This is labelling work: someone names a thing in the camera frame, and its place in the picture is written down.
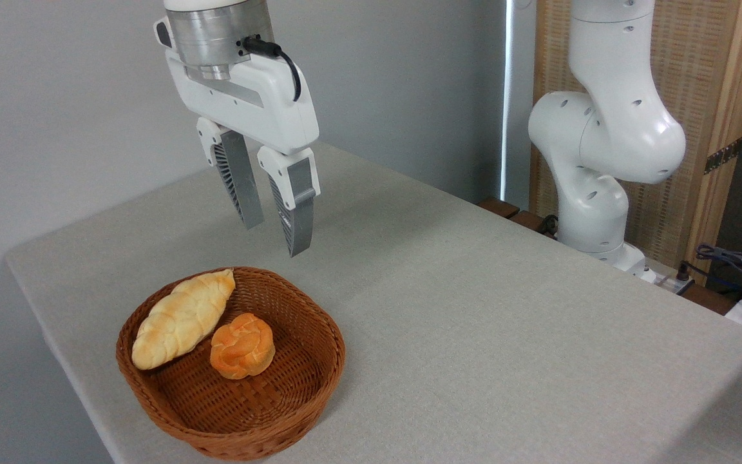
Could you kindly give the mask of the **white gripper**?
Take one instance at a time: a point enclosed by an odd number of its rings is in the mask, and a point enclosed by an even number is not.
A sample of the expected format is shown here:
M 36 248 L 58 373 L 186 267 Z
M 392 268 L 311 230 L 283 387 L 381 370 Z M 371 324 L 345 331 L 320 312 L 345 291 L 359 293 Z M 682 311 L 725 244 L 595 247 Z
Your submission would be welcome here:
M 196 129 L 204 155 L 217 168 L 245 228 L 258 226 L 264 215 L 243 136 L 264 144 L 257 159 L 270 177 L 289 255 L 308 249 L 313 200 L 321 188 L 313 150 L 306 148 L 320 129 L 303 73 L 298 71 L 300 97 L 294 101 L 289 64 L 247 53 L 245 36 L 224 44 L 229 56 L 219 64 L 192 66 L 180 58 L 168 18 L 157 21 L 156 31 L 182 102 L 200 115 Z

